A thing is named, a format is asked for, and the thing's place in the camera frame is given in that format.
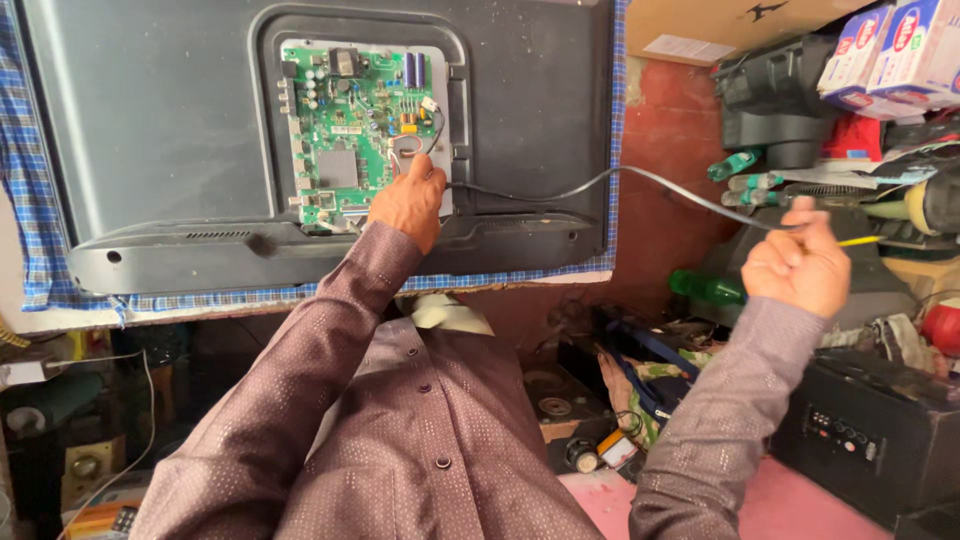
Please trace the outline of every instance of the black speaker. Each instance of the black speaker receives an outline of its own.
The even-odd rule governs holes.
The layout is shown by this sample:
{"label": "black speaker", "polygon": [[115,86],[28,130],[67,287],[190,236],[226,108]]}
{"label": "black speaker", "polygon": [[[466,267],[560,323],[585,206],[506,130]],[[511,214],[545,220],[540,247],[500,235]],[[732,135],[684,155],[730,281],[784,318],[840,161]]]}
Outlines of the black speaker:
{"label": "black speaker", "polygon": [[960,496],[960,388],[873,354],[818,351],[770,452],[892,529]]}

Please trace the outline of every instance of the shirt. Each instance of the shirt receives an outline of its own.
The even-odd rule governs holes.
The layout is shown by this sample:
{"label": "shirt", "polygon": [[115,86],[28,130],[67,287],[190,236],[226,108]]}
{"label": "shirt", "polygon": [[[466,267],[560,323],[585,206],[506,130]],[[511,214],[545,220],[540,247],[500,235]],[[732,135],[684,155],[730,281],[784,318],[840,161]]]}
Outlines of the shirt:
{"label": "shirt", "polygon": [[[156,466],[131,538],[602,538],[547,465],[510,348],[409,319],[380,324],[421,257],[407,235],[371,223]],[[745,357],[711,363],[649,456],[634,537],[736,535],[759,439],[823,326],[759,300],[745,322],[787,324],[789,354],[734,333],[720,356]]]}

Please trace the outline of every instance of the green circuit board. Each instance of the green circuit board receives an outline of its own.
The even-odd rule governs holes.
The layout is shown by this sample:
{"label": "green circuit board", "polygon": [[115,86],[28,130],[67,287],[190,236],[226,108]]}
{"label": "green circuit board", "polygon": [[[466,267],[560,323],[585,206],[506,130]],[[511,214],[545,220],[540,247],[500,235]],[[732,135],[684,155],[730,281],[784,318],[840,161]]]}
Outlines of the green circuit board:
{"label": "green circuit board", "polygon": [[[305,231],[324,232],[327,224],[365,215],[393,181],[395,163],[409,159],[399,149],[416,150],[433,137],[432,114],[421,106],[433,97],[430,58],[421,59],[422,86],[410,87],[404,53],[284,48],[281,54],[297,190],[290,204],[299,207]],[[420,140],[395,141],[401,135]]]}

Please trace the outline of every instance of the hand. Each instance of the hand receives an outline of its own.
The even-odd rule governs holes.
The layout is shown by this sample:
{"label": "hand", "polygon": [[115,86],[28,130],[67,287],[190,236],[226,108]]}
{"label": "hand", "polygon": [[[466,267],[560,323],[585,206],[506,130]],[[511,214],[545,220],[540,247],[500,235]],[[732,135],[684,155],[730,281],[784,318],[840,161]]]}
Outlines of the hand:
{"label": "hand", "polygon": [[433,168],[426,154],[414,156],[410,172],[373,197],[369,221],[383,223],[417,242],[426,255],[440,236],[440,201],[446,189],[446,173]]}
{"label": "hand", "polygon": [[830,230],[829,213],[813,211],[814,201],[800,197],[781,220],[804,225],[796,231],[772,231],[741,270],[750,296],[765,296],[829,319],[847,302],[850,258]]}

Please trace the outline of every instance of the connector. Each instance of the connector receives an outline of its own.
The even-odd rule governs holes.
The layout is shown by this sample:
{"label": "connector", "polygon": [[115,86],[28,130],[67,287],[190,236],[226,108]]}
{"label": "connector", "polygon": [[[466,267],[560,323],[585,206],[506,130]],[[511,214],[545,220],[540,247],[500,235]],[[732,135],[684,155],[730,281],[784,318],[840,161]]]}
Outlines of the connector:
{"label": "connector", "polygon": [[436,112],[437,107],[439,106],[436,101],[433,101],[429,97],[423,96],[423,101],[420,102],[424,109],[429,110],[430,112]]}

